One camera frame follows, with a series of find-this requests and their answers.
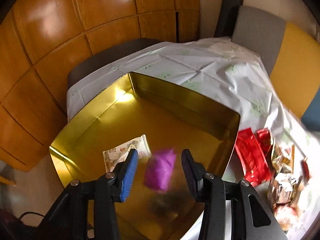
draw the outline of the gold tin box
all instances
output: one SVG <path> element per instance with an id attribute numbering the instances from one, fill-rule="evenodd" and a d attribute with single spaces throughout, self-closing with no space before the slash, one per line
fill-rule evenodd
<path id="1" fill-rule="evenodd" d="M 180 239 L 203 210 L 191 198 L 181 152 L 222 176 L 234 148 L 240 115 L 187 88 L 138 73 L 119 78 L 65 126 L 50 146 L 61 182 L 96 180 L 106 170 L 102 152 L 145 134 L 151 152 L 173 148 L 177 154 L 170 190 L 143 185 L 146 159 L 140 159 L 131 193 L 116 203 L 122 239 Z M 93 223 L 93 204 L 88 221 Z"/>

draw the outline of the red packet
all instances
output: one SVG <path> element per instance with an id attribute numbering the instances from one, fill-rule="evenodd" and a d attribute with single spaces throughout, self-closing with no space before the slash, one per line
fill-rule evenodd
<path id="1" fill-rule="evenodd" d="M 235 149 L 241 161 L 244 178 L 252 186 L 270 180 L 267 161 L 251 128 L 238 132 Z"/>
<path id="2" fill-rule="evenodd" d="M 266 157 L 272 147 L 271 134 L 268 128 L 260 129 L 256 131 L 257 141 Z"/>

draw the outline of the purple bag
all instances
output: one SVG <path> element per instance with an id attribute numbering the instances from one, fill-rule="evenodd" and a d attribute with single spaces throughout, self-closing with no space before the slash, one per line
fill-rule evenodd
<path id="1" fill-rule="evenodd" d="M 167 191 L 176 157 L 173 149 L 153 154 L 144 174 L 144 185 L 151 190 Z"/>

